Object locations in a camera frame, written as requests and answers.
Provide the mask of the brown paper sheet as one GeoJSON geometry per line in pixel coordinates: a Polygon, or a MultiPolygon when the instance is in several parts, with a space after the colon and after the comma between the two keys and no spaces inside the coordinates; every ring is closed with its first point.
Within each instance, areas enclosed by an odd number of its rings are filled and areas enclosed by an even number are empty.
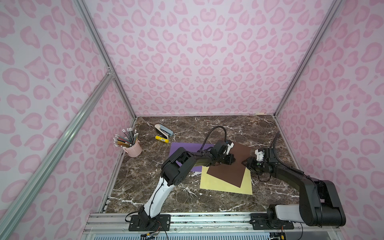
{"type": "Polygon", "coordinates": [[[223,180],[236,187],[241,187],[246,167],[242,164],[251,154],[251,148],[245,145],[234,143],[230,150],[234,155],[235,162],[231,165],[221,164],[208,168],[208,175],[223,180]]]}

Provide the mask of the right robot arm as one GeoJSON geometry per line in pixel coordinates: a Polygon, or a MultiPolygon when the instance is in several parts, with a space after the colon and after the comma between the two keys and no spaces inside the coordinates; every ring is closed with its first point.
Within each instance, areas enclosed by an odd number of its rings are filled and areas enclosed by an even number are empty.
{"type": "Polygon", "coordinates": [[[312,178],[283,163],[275,148],[263,148],[242,164],[257,176],[268,174],[299,192],[298,204],[269,206],[265,221],[270,228],[277,228],[286,222],[310,227],[342,227],[346,224],[346,215],[334,183],[312,178]]]}

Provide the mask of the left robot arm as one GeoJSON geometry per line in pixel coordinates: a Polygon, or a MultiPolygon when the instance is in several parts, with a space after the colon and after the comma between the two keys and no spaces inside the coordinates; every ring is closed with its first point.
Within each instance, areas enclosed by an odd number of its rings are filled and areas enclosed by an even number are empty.
{"type": "Polygon", "coordinates": [[[172,189],[183,182],[192,168],[210,167],[216,164],[231,165],[236,159],[230,150],[234,147],[232,141],[218,141],[213,147],[196,152],[178,148],[161,166],[161,175],[156,189],[150,199],[138,212],[139,219],[145,226],[155,222],[162,206],[172,189]]]}

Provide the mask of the purple paper sheet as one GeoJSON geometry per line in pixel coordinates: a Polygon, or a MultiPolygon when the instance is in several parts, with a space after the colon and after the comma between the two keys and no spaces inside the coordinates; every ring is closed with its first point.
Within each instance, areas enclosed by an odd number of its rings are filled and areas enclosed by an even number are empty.
{"type": "MultiPolygon", "coordinates": [[[[183,148],[184,150],[182,151],[182,153],[184,153],[184,155],[188,156],[189,153],[196,153],[198,150],[200,150],[201,146],[202,146],[202,144],[197,144],[197,143],[172,143],[169,157],[171,157],[179,148],[183,148]]],[[[203,147],[203,150],[208,149],[208,148],[213,147],[213,146],[214,146],[214,144],[205,144],[205,146],[203,147]]],[[[176,163],[179,166],[182,165],[182,163],[179,162],[178,160],[176,161],[176,163]]],[[[201,173],[202,170],[203,170],[202,166],[197,166],[197,167],[193,167],[191,169],[191,172],[201,173]]]]}

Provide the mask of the yellow paper sheet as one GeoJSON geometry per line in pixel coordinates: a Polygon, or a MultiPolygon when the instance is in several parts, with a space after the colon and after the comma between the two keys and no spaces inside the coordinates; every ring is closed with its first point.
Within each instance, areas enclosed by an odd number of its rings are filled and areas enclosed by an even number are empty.
{"type": "Polygon", "coordinates": [[[200,182],[200,188],[204,190],[213,190],[227,193],[236,193],[236,194],[244,194],[244,195],[252,195],[252,180],[251,180],[251,172],[246,169],[242,184],[240,187],[236,187],[230,183],[227,183],[223,180],[220,180],[216,177],[213,177],[207,174],[208,167],[202,168],[202,176],[200,182]]]}

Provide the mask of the grey stapler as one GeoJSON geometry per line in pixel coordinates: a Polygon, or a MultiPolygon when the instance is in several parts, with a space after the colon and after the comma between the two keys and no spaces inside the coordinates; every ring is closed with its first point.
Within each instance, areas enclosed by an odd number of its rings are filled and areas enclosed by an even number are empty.
{"type": "Polygon", "coordinates": [[[169,140],[174,135],[174,132],[161,124],[155,124],[155,130],[162,136],[162,138],[169,140]]]}

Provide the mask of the yellow marker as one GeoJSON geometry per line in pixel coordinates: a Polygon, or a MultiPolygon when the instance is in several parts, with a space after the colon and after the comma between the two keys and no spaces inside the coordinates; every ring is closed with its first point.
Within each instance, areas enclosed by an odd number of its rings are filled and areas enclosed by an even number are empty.
{"type": "Polygon", "coordinates": [[[163,137],[160,137],[160,136],[155,136],[155,139],[158,140],[158,141],[162,141],[162,142],[164,142],[164,143],[168,143],[168,142],[169,142],[168,139],[163,138],[163,137]]]}

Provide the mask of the pink pencil cup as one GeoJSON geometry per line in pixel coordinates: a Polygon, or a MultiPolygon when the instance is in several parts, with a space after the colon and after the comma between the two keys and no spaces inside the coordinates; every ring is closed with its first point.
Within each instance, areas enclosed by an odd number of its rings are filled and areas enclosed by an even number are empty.
{"type": "Polygon", "coordinates": [[[135,158],[138,157],[142,153],[142,147],[140,145],[140,141],[137,140],[134,145],[129,148],[123,148],[123,150],[128,154],[129,157],[135,158]]]}

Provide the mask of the bundle of pencils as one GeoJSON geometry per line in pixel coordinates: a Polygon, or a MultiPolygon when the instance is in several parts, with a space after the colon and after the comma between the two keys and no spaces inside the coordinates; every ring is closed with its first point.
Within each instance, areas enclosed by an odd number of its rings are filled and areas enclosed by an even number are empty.
{"type": "Polygon", "coordinates": [[[133,128],[122,129],[123,135],[115,135],[114,144],[116,147],[130,148],[136,144],[139,133],[133,128]]]}

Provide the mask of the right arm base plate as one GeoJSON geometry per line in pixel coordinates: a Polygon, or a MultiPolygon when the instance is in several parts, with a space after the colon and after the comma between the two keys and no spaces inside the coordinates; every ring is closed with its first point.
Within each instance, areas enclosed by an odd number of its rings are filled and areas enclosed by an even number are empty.
{"type": "Polygon", "coordinates": [[[270,217],[267,213],[253,213],[249,223],[253,230],[293,230],[294,224],[270,217]]]}

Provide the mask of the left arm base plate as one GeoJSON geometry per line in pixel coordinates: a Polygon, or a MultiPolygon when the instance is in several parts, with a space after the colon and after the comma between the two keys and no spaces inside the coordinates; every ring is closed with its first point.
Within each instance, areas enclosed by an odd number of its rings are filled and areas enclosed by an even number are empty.
{"type": "Polygon", "coordinates": [[[126,216],[125,221],[129,224],[130,232],[154,232],[157,230],[160,231],[169,231],[171,224],[171,215],[163,215],[160,214],[155,218],[147,220],[142,220],[139,215],[132,215],[130,219],[127,219],[126,216]]]}

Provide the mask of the aluminium front rail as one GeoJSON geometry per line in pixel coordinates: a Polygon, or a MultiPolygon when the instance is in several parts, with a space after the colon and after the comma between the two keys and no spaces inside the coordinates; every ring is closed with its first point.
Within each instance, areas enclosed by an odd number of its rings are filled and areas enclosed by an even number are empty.
{"type": "MultiPolygon", "coordinates": [[[[342,240],[341,229],[294,224],[294,229],[254,230],[249,212],[171,213],[169,229],[155,225],[151,232],[157,240],[342,240]]],[[[125,214],[90,215],[82,240],[146,240],[149,231],[129,230],[125,214]]]]}

